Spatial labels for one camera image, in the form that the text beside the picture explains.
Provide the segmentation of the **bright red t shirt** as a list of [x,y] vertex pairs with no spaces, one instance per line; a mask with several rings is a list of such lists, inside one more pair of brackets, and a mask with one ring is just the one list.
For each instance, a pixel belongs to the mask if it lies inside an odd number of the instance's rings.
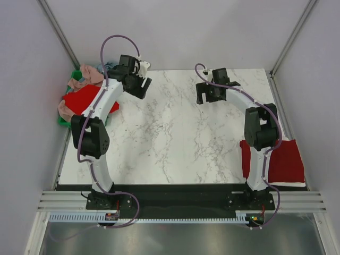
[[63,96],[65,106],[73,113],[80,115],[92,103],[96,95],[99,93],[99,90],[99,87],[88,84],[76,92],[69,92]]

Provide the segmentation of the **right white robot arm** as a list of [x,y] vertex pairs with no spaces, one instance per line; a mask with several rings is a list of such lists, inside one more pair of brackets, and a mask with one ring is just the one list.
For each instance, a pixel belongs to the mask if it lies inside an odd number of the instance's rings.
[[250,147],[250,170],[246,183],[251,189],[243,196],[244,205],[256,209],[262,204],[259,191],[269,187],[269,161],[273,150],[282,143],[282,130],[275,104],[262,104],[236,81],[231,81],[225,68],[207,69],[198,63],[194,70],[202,80],[195,85],[197,104],[226,101],[244,114],[244,138]]

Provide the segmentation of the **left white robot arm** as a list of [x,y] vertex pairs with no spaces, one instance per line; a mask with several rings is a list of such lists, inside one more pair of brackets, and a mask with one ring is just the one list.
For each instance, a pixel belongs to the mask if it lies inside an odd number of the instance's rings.
[[152,79],[147,77],[151,64],[138,57],[121,55],[119,63],[105,71],[105,79],[90,105],[71,118],[72,139],[77,160],[87,163],[92,189],[101,194],[98,203],[105,209],[116,205],[116,195],[110,192],[113,181],[109,175],[106,152],[110,138],[105,127],[109,112],[117,99],[126,92],[144,99]]

